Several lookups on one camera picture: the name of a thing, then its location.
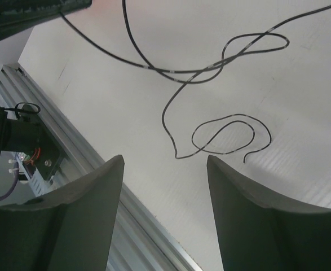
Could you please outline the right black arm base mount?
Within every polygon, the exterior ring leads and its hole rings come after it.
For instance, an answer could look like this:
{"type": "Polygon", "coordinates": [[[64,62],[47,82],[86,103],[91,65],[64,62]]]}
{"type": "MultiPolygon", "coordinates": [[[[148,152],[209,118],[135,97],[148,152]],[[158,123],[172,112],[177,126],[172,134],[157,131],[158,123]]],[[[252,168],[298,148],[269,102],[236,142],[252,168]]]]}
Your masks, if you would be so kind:
{"type": "Polygon", "coordinates": [[[3,151],[30,156],[25,162],[49,181],[59,169],[64,150],[39,117],[40,106],[21,102],[13,108],[0,106],[0,154],[3,151]]]}

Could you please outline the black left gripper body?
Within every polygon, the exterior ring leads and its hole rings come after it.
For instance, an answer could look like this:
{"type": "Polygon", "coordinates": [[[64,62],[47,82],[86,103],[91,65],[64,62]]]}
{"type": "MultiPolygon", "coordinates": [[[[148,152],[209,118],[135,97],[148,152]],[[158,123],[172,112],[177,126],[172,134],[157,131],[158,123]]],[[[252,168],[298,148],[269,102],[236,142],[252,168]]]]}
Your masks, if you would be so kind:
{"type": "Polygon", "coordinates": [[[92,0],[0,1],[0,41],[91,4],[92,0]]]}

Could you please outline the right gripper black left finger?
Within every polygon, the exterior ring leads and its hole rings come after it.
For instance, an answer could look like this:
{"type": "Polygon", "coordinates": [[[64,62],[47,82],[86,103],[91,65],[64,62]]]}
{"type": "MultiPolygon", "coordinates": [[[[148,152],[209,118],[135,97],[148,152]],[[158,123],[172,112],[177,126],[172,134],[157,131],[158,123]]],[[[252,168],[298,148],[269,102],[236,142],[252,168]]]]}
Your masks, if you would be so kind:
{"type": "Polygon", "coordinates": [[[50,193],[0,206],[0,270],[105,270],[124,166],[117,155],[50,193]]]}

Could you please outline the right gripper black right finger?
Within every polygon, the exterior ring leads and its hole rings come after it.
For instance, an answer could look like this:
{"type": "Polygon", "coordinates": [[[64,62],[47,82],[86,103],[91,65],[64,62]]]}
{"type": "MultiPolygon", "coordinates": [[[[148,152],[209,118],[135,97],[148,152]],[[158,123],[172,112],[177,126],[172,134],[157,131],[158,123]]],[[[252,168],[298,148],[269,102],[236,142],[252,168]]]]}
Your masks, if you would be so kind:
{"type": "Polygon", "coordinates": [[[287,197],[207,159],[224,270],[331,270],[331,209],[287,197]]]}

